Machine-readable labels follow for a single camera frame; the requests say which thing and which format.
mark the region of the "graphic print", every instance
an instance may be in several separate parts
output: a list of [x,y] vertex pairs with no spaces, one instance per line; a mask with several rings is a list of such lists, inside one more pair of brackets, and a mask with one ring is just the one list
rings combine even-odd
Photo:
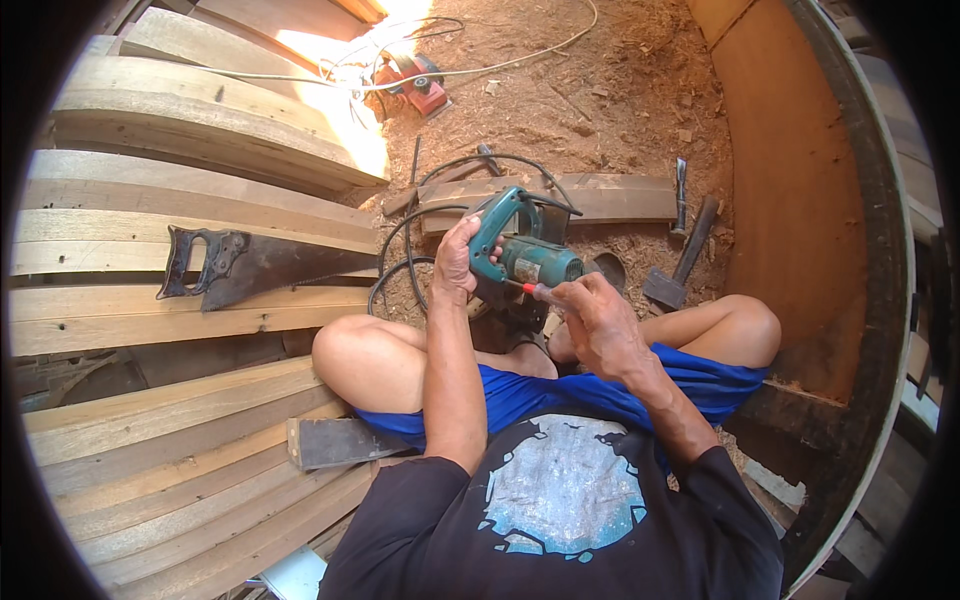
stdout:
[[587,563],[590,550],[623,538],[647,514],[636,468],[613,453],[608,434],[619,423],[543,415],[529,422],[540,431],[504,455],[491,471],[486,518],[503,536],[494,549],[525,554],[564,554]]

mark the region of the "knee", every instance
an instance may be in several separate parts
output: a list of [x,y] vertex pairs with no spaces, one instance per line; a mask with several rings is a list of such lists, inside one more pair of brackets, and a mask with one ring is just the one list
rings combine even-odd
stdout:
[[352,349],[362,344],[367,331],[378,323],[380,320],[370,315],[345,315],[322,327],[313,338],[314,367],[319,370],[352,355]]
[[751,339],[772,348],[774,354],[777,352],[780,348],[780,319],[762,300],[742,294],[730,294],[718,301],[729,305],[731,315],[743,323],[745,332],[749,331]]

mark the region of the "blue shorts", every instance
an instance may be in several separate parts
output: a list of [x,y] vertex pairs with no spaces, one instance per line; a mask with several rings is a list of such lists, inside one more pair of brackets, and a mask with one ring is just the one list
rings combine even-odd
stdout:
[[[663,344],[650,349],[660,358],[670,378],[716,427],[762,385],[767,369],[732,367],[681,352]],[[487,428],[495,434],[524,415],[553,406],[582,406],[598,417],[628,428],[653,431],[647,409],[620,383],[603,381],[593,373],[542,379],[498,371],[480,365],[487,400]],[[357,415],[374,428],[401,438],[420,451],[426,447],[423,412]]]

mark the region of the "hand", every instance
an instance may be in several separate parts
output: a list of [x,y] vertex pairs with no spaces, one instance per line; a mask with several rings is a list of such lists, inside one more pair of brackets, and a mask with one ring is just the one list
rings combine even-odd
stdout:
[[[470,272],[470,254],[467,243],[480,230],[480,214],[475,212],[464,216],[445,235],[437,248],[437,261],[434,263],[431,294],[450,295],[456,300],[467,302],[467,295],[477,287],[477,278]],[[490,256],[490,262],[496,263],[503,253],[503,236],[496,238],[496,247]]]
[[645,396],[662,392],[663,366],[644,341],[634,309],[601,274],[561,283],[553,295],[576,308],[564,319],[580,362],[601,379],[638,386]]

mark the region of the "screwdriver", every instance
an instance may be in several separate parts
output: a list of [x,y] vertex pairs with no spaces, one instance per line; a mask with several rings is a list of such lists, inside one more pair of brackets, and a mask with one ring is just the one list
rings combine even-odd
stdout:
[[534,297],[534,300],[543,300],[548,304],[556,306],[557,308],[569,312],[577,312],[577,309],[566,300],[561,300],[553,295],[553,288],[538,283],[534,285],[533,283],[520,283],[519,281],[513,281],[512,279],[506,279],[507,283],[517,286],[523,290],[524,294],[529,294]]

